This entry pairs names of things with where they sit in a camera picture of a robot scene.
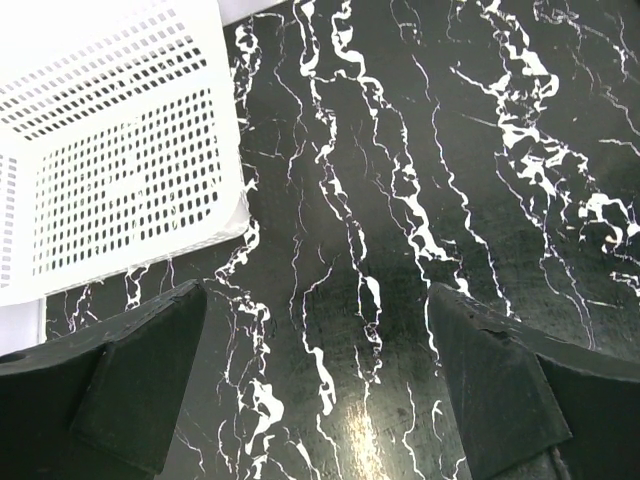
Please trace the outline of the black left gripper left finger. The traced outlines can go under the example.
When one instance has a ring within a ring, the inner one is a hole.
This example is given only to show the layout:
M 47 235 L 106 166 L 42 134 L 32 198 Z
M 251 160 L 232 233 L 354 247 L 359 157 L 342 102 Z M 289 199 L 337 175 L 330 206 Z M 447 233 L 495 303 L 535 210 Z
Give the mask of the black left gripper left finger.
M 194 280 L 139 307 L 1 358 L 4 479 L 161 474 L 200 342 Z

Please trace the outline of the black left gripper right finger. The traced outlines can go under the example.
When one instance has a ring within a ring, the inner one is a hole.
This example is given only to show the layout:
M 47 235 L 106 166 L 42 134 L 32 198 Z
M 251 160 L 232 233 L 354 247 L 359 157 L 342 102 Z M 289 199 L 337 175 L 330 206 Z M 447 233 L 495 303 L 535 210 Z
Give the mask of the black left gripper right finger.
M 638 478 L 638 364 L 442 283 L 429 288 L 428 320 L 473 478 Z

